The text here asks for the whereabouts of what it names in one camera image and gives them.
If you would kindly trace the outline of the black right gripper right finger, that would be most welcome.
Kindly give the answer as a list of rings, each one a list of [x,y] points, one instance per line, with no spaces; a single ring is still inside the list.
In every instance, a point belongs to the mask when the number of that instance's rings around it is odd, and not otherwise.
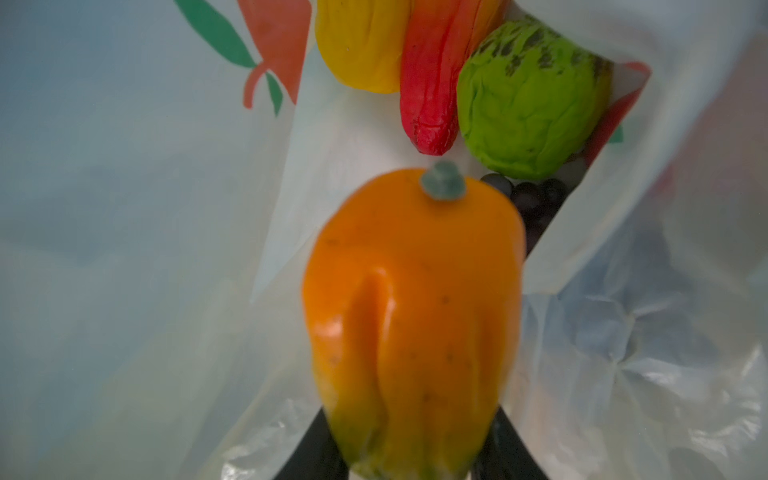
[[[470,476],[472,480],[548,480],[501,407]]]

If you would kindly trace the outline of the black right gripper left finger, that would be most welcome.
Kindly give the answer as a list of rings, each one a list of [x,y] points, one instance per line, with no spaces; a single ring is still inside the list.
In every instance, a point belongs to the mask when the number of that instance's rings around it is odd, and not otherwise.
[[[331,434],[323,409],[312,420],[274,480],[348,480],[349,467]]]

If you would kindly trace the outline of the dark purple grape bunch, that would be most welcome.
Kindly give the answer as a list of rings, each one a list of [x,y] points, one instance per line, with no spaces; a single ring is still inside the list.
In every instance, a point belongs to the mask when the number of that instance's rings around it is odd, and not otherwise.
[[[513,184],[499,173],[489,173],[480,180],[507,196],[519,211],[525,225],[527,255],[534,249],[570,194],[568,186],[556,178],[541,183],[524,181]]]

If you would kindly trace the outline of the translucent yellowish plastic bag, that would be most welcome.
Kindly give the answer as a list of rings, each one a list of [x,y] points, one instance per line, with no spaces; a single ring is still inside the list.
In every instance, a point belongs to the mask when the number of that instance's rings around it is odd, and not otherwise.
[[[504,407],[553,479],[767,475],[767,5],[520,1],[638,90],[525,267]],[[313,1],[1,5],[1,475],[267,479],[318,408],[299,291],[425,166]]]

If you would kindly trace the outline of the green kiwi fruit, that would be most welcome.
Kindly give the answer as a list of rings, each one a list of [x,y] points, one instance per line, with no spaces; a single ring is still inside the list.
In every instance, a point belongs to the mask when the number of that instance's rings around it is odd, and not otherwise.
[[[612,94],[614,64],[526,16],[496,28],[457,84],[460,132],[487,169],[543,180],[585,146]]]

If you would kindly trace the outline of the yellow lemon fruit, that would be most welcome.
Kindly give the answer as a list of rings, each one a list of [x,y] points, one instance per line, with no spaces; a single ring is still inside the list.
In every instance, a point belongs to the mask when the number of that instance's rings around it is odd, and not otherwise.
[[[350,88],[398,92],[411,12],[410,1],[319,0],[315,40],[330,72]]]

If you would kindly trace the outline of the red yellow mango fruit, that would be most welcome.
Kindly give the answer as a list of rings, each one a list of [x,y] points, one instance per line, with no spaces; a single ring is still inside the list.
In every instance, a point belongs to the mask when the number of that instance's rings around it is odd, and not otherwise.
[[[503,21],[502,0],[422,0],[413,3],[400,75],[405,133],[422,154],[441,156],[459,130],[457,82],[472,52]]]

